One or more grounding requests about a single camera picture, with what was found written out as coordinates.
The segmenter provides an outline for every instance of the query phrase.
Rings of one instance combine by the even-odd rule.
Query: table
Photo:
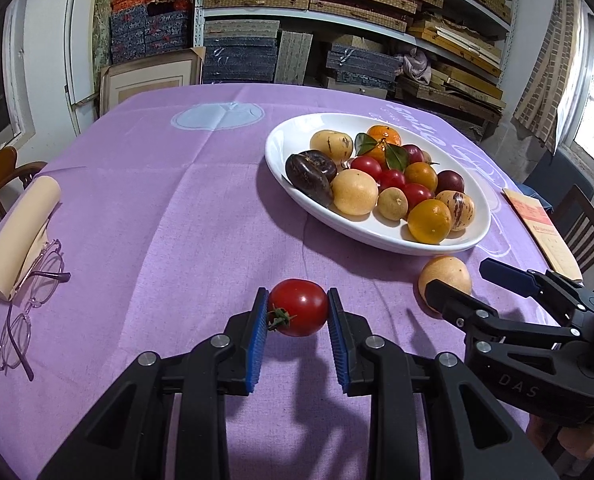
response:
[[[69,283],[32,313],[29,383],[0,372],[0,452],[34,479],[76,423],[142,351],[189,351],[250,309],[259,286],[304,278],[336,286],[347,311],[401,347],[463,356],[462,333],[420,308],[413,283],[427,258],[387,253],[308,216],[263,160],[274,126],[300,114],[351,112],[388,121],[455,156],[486,191],[486,238],[459,255],[474,295],[502,316],[548,322],[532,300],[483,281],[493,256],[543,272],[546,263],[502,198],[516,189],[440,118],[336,91],[222,84],[139,94],[111,111],[44,173],[62,188],[49,237],[62,242]],[[5,320],[0,305],[0,331]],[[259,384],[227,398],[232,478],[363,478],[370,400],[343,396],[327,330],[270,334]],[[265,413],[272,411],[268,418]],[[513,410],[524,426],[525,413]],[[422,453],[426,444],[421,442]],[[424,477],[428,478],[424,464]]]

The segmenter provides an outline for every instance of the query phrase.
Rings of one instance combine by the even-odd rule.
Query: eyeglass temple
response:
[[[13,302],[11,301],[8,304],[8,314],[6,315],[6,330],[8,332],[8,338],[10,338],[10,342],[13,345],[13,349],[15,350],[15,353],[17,354],[18,358],[20,359],[21,365],[24,367],[24,371],[26,372],[26,375],[28,376],[28,380],[32,381],[35,378],[35,374],[33,373],[33,370],[30,367],[30,365],[28,364],[28,361],[26,361],[26,356],[20,351],[20,348],[17,346],[17,343],[15,343],[15,338],[13,337],[13,332],[10,329],[10,313],[12,310],[13,310]]]
[[[43,270],[33,270],[29,273],[28,276],[42,276],[43,278],[51,278],[52,280],[57,280],[60,283],[66,283],[68,280],[71,279],[70,272],[43,272]]]

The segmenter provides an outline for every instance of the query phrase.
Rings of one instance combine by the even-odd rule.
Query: oval white plate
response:
[[[311,137],[320,130],[336,130],[350,135],[353,139],[360,132],[366,132],[375,124],[385,124],[397,130],[403,144],[416,144],[430,153],[439,171],[453,170],[464,179],[464,191],[475,203],[475,220],[460,235],[450,234],[439,245],[420,244],[408,232],[405,221],[400,225],[375,213],[366,217],[343,216],[338,212],[326,209],[304,193],[293,187],[285,175],[286,159],[293,153],[310,149]],[[266,139],[266,163],[277,182],[282,185],[288,195],[308,213],[324,222],[334,230],[350,238],[373,247],[401,254],[432,256],[434,254],[458,253],[474,247],[488,233],[490,227],[490,208],[481,188],[465,168],[450,155],[423,137],[419,137],[394,124],[383,123],[368,117],[350,114],[310,114],[289,119],[279,124]]]

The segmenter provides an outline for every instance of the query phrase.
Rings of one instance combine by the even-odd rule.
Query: eyeglasses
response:
[[[24,278],[15,287],[8,303],[6,323],[0,337],[0,371],[17,368],[21,364],[29,381],[35,377],[26,359],[26,350],[30,343],[30,312],[46,303],[57,285],[71,279],[71,273],[64,272],[61,252],[62,244],[59,240],[55,239],[45,244]],[[13,302],[22,287],[29,290],[30,297],[26,300],[22,312],[11,323]]]

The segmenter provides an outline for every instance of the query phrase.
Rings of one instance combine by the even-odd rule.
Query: picture frame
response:
[[[151,90],[202,82],[205,47],[187,48],[106,67],[101,73],[100,116]]]

